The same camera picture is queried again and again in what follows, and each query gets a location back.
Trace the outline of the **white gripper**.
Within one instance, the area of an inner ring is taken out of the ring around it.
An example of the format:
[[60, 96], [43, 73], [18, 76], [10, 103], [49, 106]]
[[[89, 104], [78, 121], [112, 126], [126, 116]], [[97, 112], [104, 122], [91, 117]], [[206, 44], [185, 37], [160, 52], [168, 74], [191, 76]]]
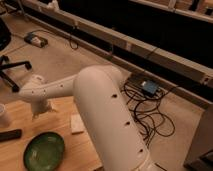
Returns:
[[40, 114], [48, 112], [52, 109], [51, 103], [48, 100], [35, 101], [31, 103], [31, 111], [33, 118], [37, 118]]

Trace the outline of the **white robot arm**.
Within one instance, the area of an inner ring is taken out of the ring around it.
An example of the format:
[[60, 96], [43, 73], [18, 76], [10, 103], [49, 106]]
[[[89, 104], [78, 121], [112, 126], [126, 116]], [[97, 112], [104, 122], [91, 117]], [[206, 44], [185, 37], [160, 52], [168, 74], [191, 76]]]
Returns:
[[50, 98], [72, 96], [104, 171], [158, 171], [126, 106], [122, 72], [112, 65], [93, 65], [45, 84], [33, 76], [19, 91], [35, 115], [48, 110]]

